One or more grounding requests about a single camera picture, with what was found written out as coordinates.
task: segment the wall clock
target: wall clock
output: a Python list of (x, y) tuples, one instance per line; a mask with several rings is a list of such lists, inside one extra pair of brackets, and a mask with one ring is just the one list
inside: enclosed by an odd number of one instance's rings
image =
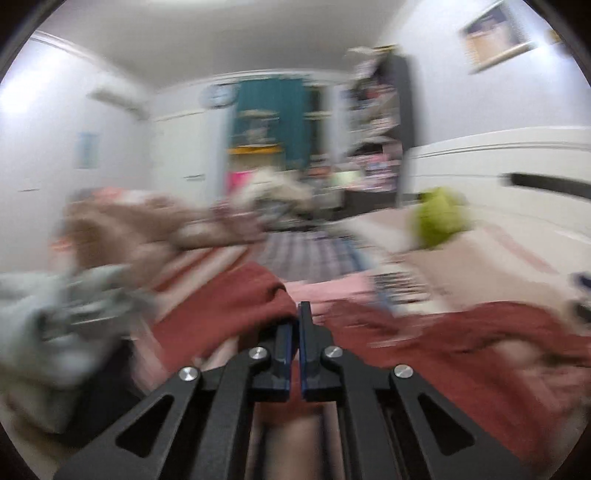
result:
[(238, 84), (218, 83), (205, 88), (202, 103), (204, 108), (224, 108), (232, 105), (238, 96)]

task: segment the pillow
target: pillow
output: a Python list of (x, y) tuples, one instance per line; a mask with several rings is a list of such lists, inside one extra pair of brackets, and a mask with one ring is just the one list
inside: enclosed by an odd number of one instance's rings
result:
[(545, 308), (572, 321), (568, 298), (548, 283), (536, 282), (503, 270), (461, 233), (432, 250), (403, 255), (417, 267), (450, 306), (466, 310), (478, 303), (519, 301)]
[(369, 245), (380, 247), (390, 254), (399, 254), (419, 246), (418, 238), (411, 228), (414, 209), (377, 210), (345, 219), (339, 225), (341, 230)]

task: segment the framed poster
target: framed poster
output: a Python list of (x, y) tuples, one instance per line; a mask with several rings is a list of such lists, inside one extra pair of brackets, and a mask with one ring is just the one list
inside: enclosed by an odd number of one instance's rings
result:
[(99, 135), (89, 132), (78, 134), (76, 168), (90, 169), (99, 166)]
[(480, 72), (534, 48), (504, 1), (489, 7), (461, 30), (466, 49)]

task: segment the yellow shelf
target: yellow shelf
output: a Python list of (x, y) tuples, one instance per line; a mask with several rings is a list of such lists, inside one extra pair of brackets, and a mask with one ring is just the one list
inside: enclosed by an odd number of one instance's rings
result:
[(268, 145), (265, 147), (236, 147), (228, 150), (230, 155), (261, 155), (281, 153), (283, 150), (279, 145)]

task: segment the brown blanket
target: brown blanket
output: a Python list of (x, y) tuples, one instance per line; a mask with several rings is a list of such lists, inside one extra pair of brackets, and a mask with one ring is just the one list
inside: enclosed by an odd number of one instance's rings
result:
[[(337, 345), (371, 365), (411, 365), (535, 468), (548, 462), (552, 435), (591, 385), (588, 338), (566, 332), (549, 312), (524, 304), (494, 302), (396, 319), (343, 301), (324, 322)], [(507, 342), (515, 341), (524, 354), (515, 355), (514, 348), (504, 354)]]
[(81, 270), (128, 264), (132, 284), (150, 286), (183, 249), (222, 247), (262, 239), (252, 215), (221, 203), (190, 209), (167, 197), (143, 203), (74, 202), (66, 209), (66, 235)]

